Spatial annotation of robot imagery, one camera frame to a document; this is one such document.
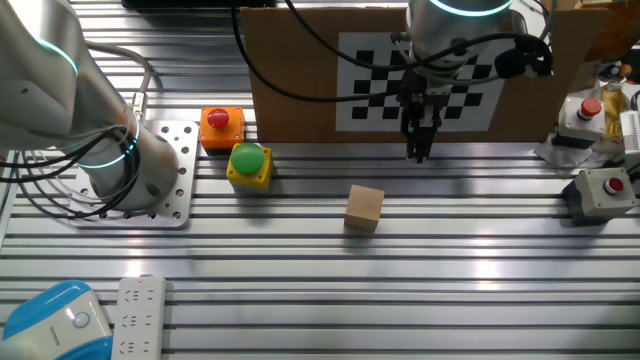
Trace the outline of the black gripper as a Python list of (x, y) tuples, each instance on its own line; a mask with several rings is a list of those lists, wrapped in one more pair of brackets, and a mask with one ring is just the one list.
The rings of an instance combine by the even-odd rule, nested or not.
[(442, 125), (440, 114), (446, 104), (446, 86), (414, 70), (406, 70), (398, 101), (401, 105), (401, 127), (407, 140), (407, 157), (415, 157), (417, 163), (422, 163), (431, 151), (432, 127)]

